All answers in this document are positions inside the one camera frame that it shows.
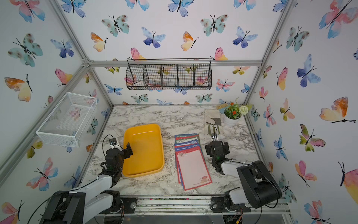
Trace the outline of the green floral stationery paper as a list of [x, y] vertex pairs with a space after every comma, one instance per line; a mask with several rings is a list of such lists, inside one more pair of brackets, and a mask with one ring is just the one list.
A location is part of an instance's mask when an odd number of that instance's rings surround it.
[[192, 133], [192, 134], [177, 134], [175, 135], [175, 139], [178, 139], [178, 138], [186, 138], [186, 137], [190, 137], [190, 136], [197, 136], [198, 134], [197, 133]]
[[187, 136], [185, 138], [178, 138], [175, 140], [176, 143], [183, 143], [188, 141], [198, 140], [198, 136]]

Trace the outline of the yellow plastic storage tray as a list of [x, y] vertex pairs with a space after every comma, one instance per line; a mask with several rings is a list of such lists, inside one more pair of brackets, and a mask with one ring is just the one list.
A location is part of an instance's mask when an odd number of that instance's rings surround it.
[[125, 177], [152, 175], [164, 168], [163, 139], [159, 125], [147, 124], [127, 129], [124, 144], [129, 144], [133, 151], [133, 155], [124, 160]]

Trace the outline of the red stationery paper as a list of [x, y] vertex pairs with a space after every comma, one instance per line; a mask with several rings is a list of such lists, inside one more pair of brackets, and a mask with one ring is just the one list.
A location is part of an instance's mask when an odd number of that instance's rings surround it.
[[175, 140], [182, 140], [182, 139], [190, 139], [190, 138], [195, 138], [195, 137], [198, 137], [198, 135], [186, 135], [186, 136], [183, 136], [183, 135], [176, 135], [175, 136]]
[[201, 148], [176, 153], [185, 191], [212, 183]]
[[[199, 147], [199, 141], [197, 139], [195, 140], [191, 140], [191, 141], [187, 141], [187, 142], [183, 142], [183, 143], [178, 143], [175, 144], [175, 152], [179, 152], [179, 151], [183, 151], [183, 150], [187, 150], [187, 149], [192, 149], [194, 147]], [[176, 169], [177, 169], [177, 175], [178, 175], [178, 183], [182, 184], [181, 180], [181, 174], [180, 174], [180, 168], [178, 165], [178, 160], [177, 158], [175, 158], [175, 165], [176, 165]]]

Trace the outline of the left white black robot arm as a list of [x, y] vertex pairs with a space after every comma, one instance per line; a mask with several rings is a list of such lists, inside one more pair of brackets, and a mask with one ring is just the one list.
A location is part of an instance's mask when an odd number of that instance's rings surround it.
[[98, 214], [124, 213], [119, 191], [112, 190], [122, 177], [125, 159], [133, 156], [129, 143], [125, 147], [112, 144], [100, 164], [102, 171], [86, 185], [58, 191], [42, 204], [46, 206], [40, 224], [85, 224]]

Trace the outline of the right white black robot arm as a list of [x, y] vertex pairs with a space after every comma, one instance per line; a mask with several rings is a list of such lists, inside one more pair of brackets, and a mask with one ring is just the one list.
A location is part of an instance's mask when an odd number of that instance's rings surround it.
[[272, 202], [278, 204], [282, 191], [262, 161], [244, 163], [231, 160], [226, 157], [229, 145], [222, 141], [212, 141], [205, 150], [216, 172], [238, 177], [241, 181], [240, 187], [225, 192], [222, 197], [212, 198], [213, 212], [250, 212], [251, 207], [257, 209]]

